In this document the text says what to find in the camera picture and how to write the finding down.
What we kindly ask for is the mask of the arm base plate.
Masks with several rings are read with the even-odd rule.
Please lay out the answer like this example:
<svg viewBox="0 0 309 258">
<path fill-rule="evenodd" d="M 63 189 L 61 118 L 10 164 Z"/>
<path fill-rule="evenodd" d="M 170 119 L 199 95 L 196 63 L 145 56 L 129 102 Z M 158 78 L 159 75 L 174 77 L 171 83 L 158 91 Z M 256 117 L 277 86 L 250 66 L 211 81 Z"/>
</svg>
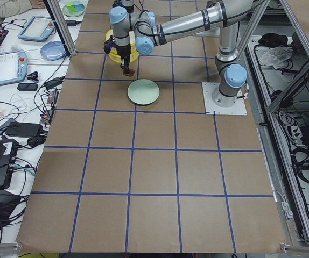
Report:
<svg viewBox="0 0 309 258">
<path fill-rule="evenodd" d="M 208 31 L 202 31 L 202 32 L 196 33 L 194 34 L 194 36 L 218 38 L 220 36 L 220 28 L 219 27 L 211 28 Z"/>
<path fill-rule="evenodd" d="M 236 96 L 226 97 L 219 92 L 219 83 L 202 82 L 205 114 L 217 116 L 246 116 L 245 100 L 240 89 Z"/>
</svg>

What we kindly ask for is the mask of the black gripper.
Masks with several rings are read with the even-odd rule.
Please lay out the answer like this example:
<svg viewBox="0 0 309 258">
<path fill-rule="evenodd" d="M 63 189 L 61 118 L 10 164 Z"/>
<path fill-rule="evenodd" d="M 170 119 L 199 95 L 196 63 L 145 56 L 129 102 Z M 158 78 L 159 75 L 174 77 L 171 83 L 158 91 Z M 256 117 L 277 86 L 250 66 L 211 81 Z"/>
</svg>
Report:
<svg viewBox="0 0 309 258">
<path fill-rule="evenodd" d="M 117 54 L 121 57 L 120 67 L 123 71 L 130 70 L 130 54 L 131 54 L 131 45 L 127 44 L 125 46 L 116 46 Z"/>
</svg>

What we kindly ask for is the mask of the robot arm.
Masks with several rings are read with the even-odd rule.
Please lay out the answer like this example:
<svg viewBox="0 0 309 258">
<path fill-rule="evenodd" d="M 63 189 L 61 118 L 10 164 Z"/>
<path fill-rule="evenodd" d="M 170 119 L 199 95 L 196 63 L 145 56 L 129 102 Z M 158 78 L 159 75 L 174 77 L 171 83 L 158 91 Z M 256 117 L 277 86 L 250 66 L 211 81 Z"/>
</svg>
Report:
<svg viewBox="0 0 309 258">
<path fill-rule="evenodd" d="M 135 12 L 133 1 L 115 1 L 109 12 L 113 35 L 104 42 L 104 52 L 109 54 L 115 48 L 121 58 L 123 74 L 132 76 L 134 71 L 129 68 L 130 32 L 135 35 L 137 52 L 149 55 L 156 46 L 218 27 L 220 40 L 215 64 L 221 82 L 214 90 L 212 100 L 218 106 L 231 107 L 247 80 L 245 68 L 236 61 L 237 37 L 239 22 L 252 5 L 252 1 L 216 1 L 209 8 L 156 24 L 153 12 Z"/>
<path fill-rule="evenodd" d="M 134 0 L 114 0 L 113 7 L 123 7 L 128 13 L 134 12 Z"/>
</svg>

